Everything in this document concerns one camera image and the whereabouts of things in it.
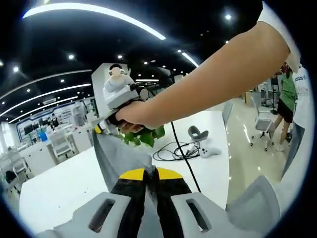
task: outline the green shirt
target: green shirt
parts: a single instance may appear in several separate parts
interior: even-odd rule
[[[293,73],[290,74],[289,78],[286,77],[286,74],[283,74],[282,78],[282,94],[279,97],[280,100],[285,103],[285,105],[292,111],[295,108],[296,100],[296,90],[295,85],[292,79]]]

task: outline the window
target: window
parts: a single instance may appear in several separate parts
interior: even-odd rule
[[[5,140],[6,146],[13,147],[14,146],[14,139],[13,139],[13,135],[12,135],[9,123],[2,122],[1,127],[3,130],[3,135],[4,135],[4,140]]]

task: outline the hand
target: hand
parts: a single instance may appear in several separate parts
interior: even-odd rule
[[[142,129],[140,124],[144,121],[143,117],[145,116],[145,110],[145,102],[141,101],[132,102],[128,106],[119,110],[115,117],[117,120],[124,120],[124,122],[119,126],[119,129],[123,133],[136,133],[140,131]]]

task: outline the white sleeve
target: white sleeve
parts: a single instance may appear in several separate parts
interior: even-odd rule
[[[259,16],[258,22],[259,21],[265,22],[266,24],[273,27],[284,38],[290,50],[290,54],[287,57],[286,62],[294,72],[298,72],[301,53],[299,52],[286,26],[265,2],[263,2],[263,10]]]

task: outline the glossy floor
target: glossy floor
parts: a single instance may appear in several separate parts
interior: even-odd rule
[[[254,129],[257,115],[255,108],[250,108],[241,99],[232,99],[233,110],[227,124],[227,138],[229,148],[230,177],[228,203],[236,199],[259,175],[265,175],[273,183],[278,183],[285,165],[288,153],[287,143],[284,152],[277,152],[275,147],[269,145],[264,151],[264,141],[259,139],[260,132]],[[217,105],[210,110],[222,111],[223,105]],[[269,114],[272,120],[276,116]],[[282,124],[274,134],[277,144],[282,131]],[[251,136],[254,135],[254,146],[250,146]],[[7,195],[10,207],[18,211],[18,195],[16,191]]]

